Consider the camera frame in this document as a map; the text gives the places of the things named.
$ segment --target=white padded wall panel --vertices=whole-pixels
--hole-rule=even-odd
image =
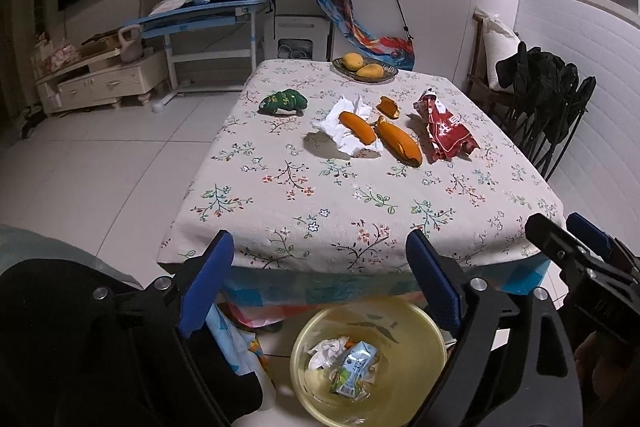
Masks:
[[[515,30],[598,83],[589,112],[549,184],[565,214],[580,212],[640,253],[640,30],[575,0],[520,0]]]

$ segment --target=metal screw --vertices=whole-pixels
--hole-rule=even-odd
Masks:
[[[169,289],[171,285],[172,285],[171,277],[158,277],[154,281],[154,288],[160,291]]]
[[[549,293],[544,288],[538,286],[537,288],[533,288],[533,296],[540,301],[544,301],[549,296]]]
[[[104,286],[100,286],[94,290],[94,299],[97,301],[101,301],[109,294],[109,290]]]
[[[479,277],[471,279],[471,282],[469,284],[471,285],[471,288],[479,292],[483,292],[488,286],[486,281],[484,279],[480,279]]]

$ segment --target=yellow trash bin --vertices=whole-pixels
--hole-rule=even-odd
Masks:
[[[348,336],[378,350],[376,380],[358,401],[329,392],[329,369],[309,370],[308,350]],[[290,359],[291,383],[311,416],[329,427],[401,427],[435,384],[446,361],[440,330],[417,306],[389,297],[333,306],[300,331]]]

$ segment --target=desk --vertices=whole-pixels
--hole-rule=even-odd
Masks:
[[[161,101],[154,103],[154,111],[162,110],[176,94],[181,92],[242,90],[240,86],[180,87],[175,74],[175,64],[177,62],[210,60],[212,58],[247,57],[251,58],[251,70],[254,72],[257,67],[255,16],[267,3],[267,0],[248,0],[203,4],[157,13],[126,23],[125,26],[133,24],[140,25],[140,33],[144,39],[162,37],[164,41],[164,52],[169,69],[171,92]],[[250,46],[246,49],[174,55],[171,46],[172,34],[216,28],[219,26],[233,26],[247,21],[251,22],[251,38]]]

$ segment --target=red snack bag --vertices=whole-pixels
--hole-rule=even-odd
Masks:
[[[433,90],[426,90],[414,109],[427,122],[429,138],[433,144],[433,160],[453,158],[461,151],[471,154],[478,144],[468,129],[462,125],[460,117],[454,115],[438,100]]]

